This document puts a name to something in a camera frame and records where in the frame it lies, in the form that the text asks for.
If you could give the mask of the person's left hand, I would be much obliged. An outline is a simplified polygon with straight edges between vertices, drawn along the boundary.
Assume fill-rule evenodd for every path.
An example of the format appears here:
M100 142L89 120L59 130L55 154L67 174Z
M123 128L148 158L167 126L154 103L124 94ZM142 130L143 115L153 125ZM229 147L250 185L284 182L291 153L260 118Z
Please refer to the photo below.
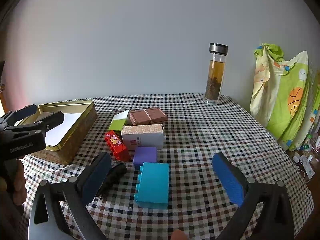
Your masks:
M4 171L5 178L1 176L1 197L9 197L10 202L22 215L23 204L27 198L25 188L24 166L20 159L12 159L1 164L1 172Z

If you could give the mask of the person's right hand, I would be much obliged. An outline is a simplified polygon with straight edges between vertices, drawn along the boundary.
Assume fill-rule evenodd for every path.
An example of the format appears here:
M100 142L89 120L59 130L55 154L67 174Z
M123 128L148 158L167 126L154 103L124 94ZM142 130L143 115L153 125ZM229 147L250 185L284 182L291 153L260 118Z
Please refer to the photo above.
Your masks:
M171 234L170 240L188 240L188 237L183 231L177 229Z

